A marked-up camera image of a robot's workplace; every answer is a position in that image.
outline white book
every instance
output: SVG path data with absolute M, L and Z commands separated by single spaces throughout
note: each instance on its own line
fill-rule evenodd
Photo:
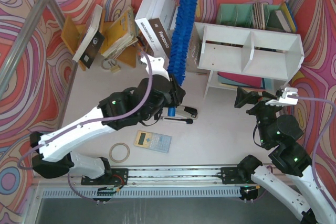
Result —
M 120 32 L 125 33 L 122 37 L 120 37 L 117 41 L 115 41 L 102 55 L 106 58 L 113 54 L 115 51 L 124 49 L 126 45 L 128 45 L 131 41 L 133 41 L 135 34 L 133 33 L 134 26 L 134 16 L 133 9 L 131 6 L 126 8 L 126 11 L 120 15 L 120 17 L 114 21 L 109 29 L 111 29 L 111 33 L 116 34 L 117 29 L 122 29 Z M 107 40 L 109 39 L 109 31 L 106 32 Z
M 285 31 L 287 32 L 291 32 L 290 26 L 282 12 L 282 10 L 276 10 L 275 13 L 277 14 L 277 17 L 282 25 L 282 27 L 284 28 Z
M 86 27 L 79 39 L 80 45 L 78 46 L 78 49 L 72 58 L 74 61 L 76 62 L 79 61 L 85 49 L 89 46 L 90 42 L 92 41 L 93 37 L 98 31 L 102 11 L 103 8 L 100 5 L 95 6 L 94 11 L 92 15 L 89 17 L 88 21 L 86 22 Z
M 157 0 L 151 19 L 158 18 L 163 28 L 168 31 L 176 10 L 175 0 Z
M 266 29 L 266 24 L 265 24 L 265 13 L 264 13 L 264 4 L 263 3 L 260 4 L 260 13 L 261 13 L 261 23 L 263 24 L 262 29 L 265 30 Z
M 165 52 L 160 46 L 159 39 L 156 37 L 148 20 L 152 18 L 158 0 L 142 0 L 138 13 L 135 17 L 135 22 L 146 38 L 148 44 L 152 48 L 156 57 L 163 57 Z
M 175 9 L 174 16 L 173 16 L 173 20 L 172 20 L 172 23 L 171 23 L 171 25 L 170 25 L 169 30 L 175 30 L 175 27 L 176 27 L 176 18 L 177 18 L 177 11 L 178 11 L 178 8 Z

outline colorful swirl wallpaper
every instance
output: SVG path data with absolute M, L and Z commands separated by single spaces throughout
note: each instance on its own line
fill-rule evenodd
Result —
M 0 0 L 0 65 L 4 62 L 35 0 Z M 77 24 L 87 21 L 95 4 L 107 10 L 106 21 L 115 20 L 128 5 L 138 10 L 142 0 L 56 0 L 65 16 Z M 263 1 L 279 4 L 284 0 L 198 0 L 196 20 L 213 23 L 220 3 Z M 304 40 L 306 60 L 292 85 L 300 95 L 336 99 L 336 0 L 301 0 L 296 19 Z M 22 221 L 26 192 L 32 173 L 16 168 L 18 158 L 29 149 L 32 131 L 53 131 L 74 64 L 60 39 L 60 29 L 45 10 L 18 68 L 0 101 L 0 223 Z M 330 116 L 324 104 L 300 102 L 289 110 L 306 130 L 300 140 L 309 152 L 318 132 Z M 318 171 L 336 197 L 336 122 L 318 150 Z
M 0 64 L 36 0 L 0 0 Z M 46 8 L 0 101 L 0 223 L 20 223 L 33 173 L 16 167 L 29 134 L 54 131 L 74 64 Z
M 298 33 L 303 40 L 305 60 L 291 85 L 299 95 L 336 101 L 336 0 L 302 0 L 296 12 Z M 304 136 L 299 140 L 311 153 L 315 140 L 331 114 L 324 103 L 299 101 L 288 111 L 298 119 Z M 317 171 L 336 198 L 336 120 L 333 120 L 317 149 Z

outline calculator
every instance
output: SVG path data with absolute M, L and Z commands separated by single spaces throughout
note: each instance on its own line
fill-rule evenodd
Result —
M 134 145 L 157 152 L 168 153 L 171 140 L 171 136 L 138 131 Z

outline white shelf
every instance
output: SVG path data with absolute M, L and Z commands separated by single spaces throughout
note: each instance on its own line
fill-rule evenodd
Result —
M 211 71 L 205 94 L 208 87 L 221 88 L 213 80 L 214 71 L 271 79 L 278 88 L 294 77 L 305 58 L 297 34 L 204 23 L 195 26 L 202 38 L 198 67 Z

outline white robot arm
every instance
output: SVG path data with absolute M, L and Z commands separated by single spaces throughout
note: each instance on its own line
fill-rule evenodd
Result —
M 246 103 L 255 105 L 246 113 L 257 118 L 260 147 L 267 150 L 276 147 L 269 154 L 272 163 L 293 181 L 302 195 L 279 180 L 252 155 L 248 155 L 238 164 L 237 174 L 243 181 L 254 182 L 268 190 L 288 207 L 301 223 L 335 224 L 336 213 L 333 207 L 336 206 L 336 202 L 319 177 L 319 183 L 314 180 L 312 160 L 306 150 L 296 142 L 303 135 L 303 131 L 292 115 L 281 115 L 278 118 L 276 116 L 276 112 L 281 110 L 282 106 L 297 103 L 297 99 L 293 98 L 298 96 L 297 92 L 295 88 L 286 87 L 279 90 L 275 97 L 267 92 L 248 93 L 238 88 L 235 107 L 241 108 Z
M 123 117 L 144 98 L 149 85 L 148 78 L 143 79 L 137 88 L 111 94 L 88 114 L 55 132 L 35 132 L 30 135 L 31 147 L 40 146 L 37 149 L 38 155 L 32 158 L 33 169 L 37 173 L 44 178 L 72 173 L 105 183 L 103 177 L 111 177 L 108 160 L 103 157 L 91 158 L 72 150 L 102 134 L 143 123 L 152 116 L 157 116 L 165 106 L 173 107 L 182 103 L 185 91 L 176 83 L 174 76 L 163 68 L 163 58 L 147 57 L 152 67 L 152 86 L 148 98 L 139 110 Z

